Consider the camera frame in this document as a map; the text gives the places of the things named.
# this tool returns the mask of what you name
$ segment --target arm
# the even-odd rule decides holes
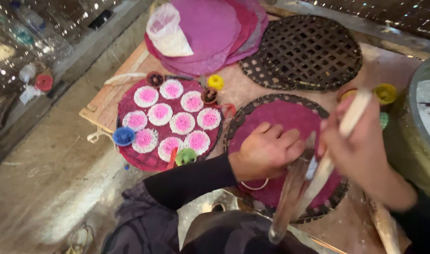
[[[261,124],[239,152],[156,174],[122,193],[115,230],[102,253],[179,253],[177,209],[213,190],[237,182],[280,175],[298,158],[304,142],[299,132]]]
[[[336,169],[392,211],[412,241],[412,250],[430,253],[430,198],[406,182],[387,162],[378,101],[372,100],[348,139],[339,134],[338,121],[352,99],[340,103],[322,122],[319,154],[329,147]]]

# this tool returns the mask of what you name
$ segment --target white string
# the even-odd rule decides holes
[[[259,188],[251,188],[251,187],[248,187],[244,182],[240,182],[243,186],[245,186],[246,188],[248,188],[248,189],[250,189],[250,190],[260,190],[260,189],[262,189],[262,188],[264,188],[265,187],[265,185],[267,185],[267,183],[268,183],[268,178],[267,178],[267,180],[265,180],[265,183],[264,183],[264,185],[262,185],[261,187],[259,187]]]

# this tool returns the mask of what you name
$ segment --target stack of pink rice paper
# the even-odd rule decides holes
[[[257,0],[172,0],[179,26],[194,54],[162,55],[145,33],[148,51],[170,72],[200,76],[213,73],[257,52],[268,25]]]

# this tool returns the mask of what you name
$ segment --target pink and white rice cake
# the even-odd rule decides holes
[[[194,131],[185,138],[184,147],[192,148],[200,156],[209,149],[210,143],[211,139],[205,132]]]
[[[162,140],[159,145],[159,157],[169,162],[171,160],[171,153],[173,152],[174,148],[178,148],[178,151],[181,150],[184,147],[184,142],[180,138],[177,137],[168,137]]]
[[[156,104],[148,111],[149,121],[156,126],[167,124],[172,116],[173,109],[166,103]]]
[[[159,92],[150,85],[142,86],[135,91],[133,100],[139,107],[150,107],[156,104]]]
[[[148,118],[145,113],[140,110],[127,113],[122,119],[122,125],[129,127],[133,131],[143,130],[148,124]]]
[[[190,91],[182,96],[181,106],[187,112],[198,112],[204,106],[201,100],[201,93]]]
[[[177,99],[184,92],[184,87],[176,79],[168,79],[160,86],[160,94],[165,99]]]
[[[169,121],[169,127],[173,133],[189,134],[195,128],[195,118],[186,112],[177,113]]]
[[[202,129],[213,130],[219,126],[219,123],[221,122],[221,116],[218,110],[208,107],[201,110],[196,120]]]
[[[149,153],[159,143],[159,133],[154,129],[144,129],[136,133],[133,150],[140,154]]]

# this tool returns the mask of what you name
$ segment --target metal container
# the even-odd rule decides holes
[[[389,163],[430,196],[430,136],[417,108],[417,85],[430,80],[430,58],[415,72],[409,87],[389,108],[383,131]]]

